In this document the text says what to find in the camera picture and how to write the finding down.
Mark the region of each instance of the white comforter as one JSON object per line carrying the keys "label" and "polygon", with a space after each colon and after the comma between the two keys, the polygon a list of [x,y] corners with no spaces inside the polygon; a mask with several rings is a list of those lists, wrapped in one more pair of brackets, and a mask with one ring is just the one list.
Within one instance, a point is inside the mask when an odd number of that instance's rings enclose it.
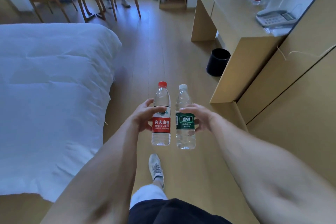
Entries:
{"label": "white comforter", "polygon": [[102,146],[120,47],[96,24],[0,26],[0,194],[55,201]]}

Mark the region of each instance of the telephone screen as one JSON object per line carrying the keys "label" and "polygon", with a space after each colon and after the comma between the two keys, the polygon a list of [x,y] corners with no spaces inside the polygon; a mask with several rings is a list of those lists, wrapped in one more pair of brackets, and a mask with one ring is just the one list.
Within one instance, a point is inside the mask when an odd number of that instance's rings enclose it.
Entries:
{"label": "telephone screen", "polygon": [[284,17],[287,21],[290,21],[290,20],[293,20],[294,17],[292,17],[289,13],[284,13],[284,14],[281,14],[282,17]]}

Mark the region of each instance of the hand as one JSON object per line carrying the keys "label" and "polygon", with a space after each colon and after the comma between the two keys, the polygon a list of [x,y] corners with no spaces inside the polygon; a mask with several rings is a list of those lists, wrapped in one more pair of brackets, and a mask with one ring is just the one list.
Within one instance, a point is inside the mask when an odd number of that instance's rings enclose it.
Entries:
{"label": "hand", "polygon": [[148,124],[148,122],[152,120],[153,114],[157,112],[164,112],[167,109],[167,107],[164,106],[149,107],[149,105],[153,102],[153,98],[147,99],[139,105],[130,116],[130,118],[133,119],[133,122],[138,125],[139,132],[144,131],[145,129],[152,131],[152,127]]}
{"label": "hand", "polygon": [[188,105],[186,108],[179,110],[181,113],[192,113],[197,118],[195,120],[195,125],[199,124],[198,128],[195,129],[196,132],[208,129],[211,131],[210,122],[214,116],[214,112],[198,104]]}

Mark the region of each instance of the person's right arm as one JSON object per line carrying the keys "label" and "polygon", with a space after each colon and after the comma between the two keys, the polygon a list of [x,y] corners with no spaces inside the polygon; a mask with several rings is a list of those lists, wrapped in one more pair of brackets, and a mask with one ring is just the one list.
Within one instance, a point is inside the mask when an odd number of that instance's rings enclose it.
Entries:
{"label": "person's right arm", "polygon": [[336,190],[293,154],[193,104],[180,109],[208,129],[255,216],[264,224],[335,223]]}

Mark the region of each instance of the black trash can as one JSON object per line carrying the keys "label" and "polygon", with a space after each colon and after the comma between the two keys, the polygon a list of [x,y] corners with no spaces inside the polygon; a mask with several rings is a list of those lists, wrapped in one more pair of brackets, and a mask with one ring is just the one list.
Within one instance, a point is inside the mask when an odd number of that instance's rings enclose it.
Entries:
{"label": "black trash can", "polygon": [[207,65],[207,73],[211,76],[221,76],[229,61],[230,53],[222,48],[214,49]]}

